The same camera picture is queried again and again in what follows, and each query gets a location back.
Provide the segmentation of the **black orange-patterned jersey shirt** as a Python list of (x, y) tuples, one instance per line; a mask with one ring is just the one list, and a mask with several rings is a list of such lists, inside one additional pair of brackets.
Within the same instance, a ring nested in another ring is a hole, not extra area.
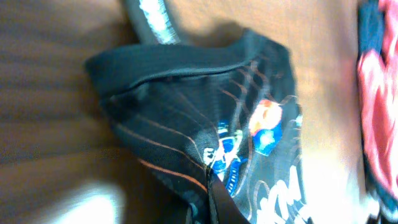
[(213, 169), (249, 223), (311, 223), (289, 51), (252, 30), (225, 47), (199, 47), (164, 1), (126, 1), (140, 44), (85, 63), (117, 137), (208, 221)]

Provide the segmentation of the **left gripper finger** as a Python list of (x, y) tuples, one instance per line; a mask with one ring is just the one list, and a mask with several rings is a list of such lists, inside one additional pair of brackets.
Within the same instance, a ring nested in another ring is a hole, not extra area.
[(209, 224), (249, 224), (213, 169), (206, 169)]

